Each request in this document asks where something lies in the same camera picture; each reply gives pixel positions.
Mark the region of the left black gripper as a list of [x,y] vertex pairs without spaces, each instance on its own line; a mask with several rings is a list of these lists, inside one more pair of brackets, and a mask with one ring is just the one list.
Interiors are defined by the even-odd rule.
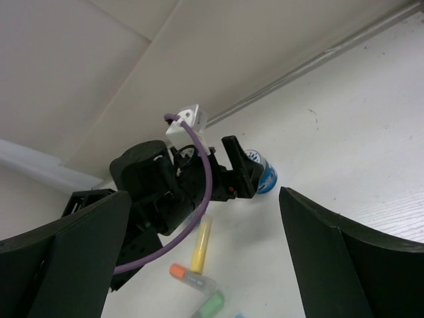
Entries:
[[[248,170],[247,158],[236,136],[221,139],[232,170],[224,173],[227,187],[239,198],[252,198],[256,191]],[[191,156],[165,142],[140,143],[114,159],[109,171],[120,191],[129,193],[134,222],[142,230],[149,227],[170,235],[201,204],[205,194],[205,171],[193,145]]]

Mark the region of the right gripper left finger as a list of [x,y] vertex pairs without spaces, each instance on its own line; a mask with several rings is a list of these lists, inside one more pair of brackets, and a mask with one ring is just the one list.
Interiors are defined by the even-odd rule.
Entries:
[[131,199],[118,191],[1,241],[2,317],[100,317]]

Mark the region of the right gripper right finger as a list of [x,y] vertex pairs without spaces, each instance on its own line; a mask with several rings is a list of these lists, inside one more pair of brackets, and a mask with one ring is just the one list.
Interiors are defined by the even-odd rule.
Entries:
[[279,203],[306,317],[423,316],[423,244],[362,225],[289,187]]

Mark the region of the blue-lidded small jar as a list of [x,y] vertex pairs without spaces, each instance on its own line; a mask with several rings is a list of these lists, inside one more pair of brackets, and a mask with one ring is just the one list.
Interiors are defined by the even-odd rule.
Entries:
[[265,194],[271,191],[277,183],[278,175],[272,165],[261,155],[259,152],[253,149],[245,150],[244,153],[247,157],[257,164],[260,164],[264,171],[262,172],[259,182],[257,194]]

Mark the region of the yellow highlighter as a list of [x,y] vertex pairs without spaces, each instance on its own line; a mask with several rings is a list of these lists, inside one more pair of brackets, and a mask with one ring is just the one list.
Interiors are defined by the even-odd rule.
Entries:
[[190,270],[192,272],[195,272],[198,274],[203,273],[205,258],[207,254],[207,247],[208,247],[208,242],[209,242],[209,237],[211,232],[211,226],[212,226],[212,218],[204,214],[199,224],[197,240],[196,240],[195,248],[193,250],[193,254],[191,258]]

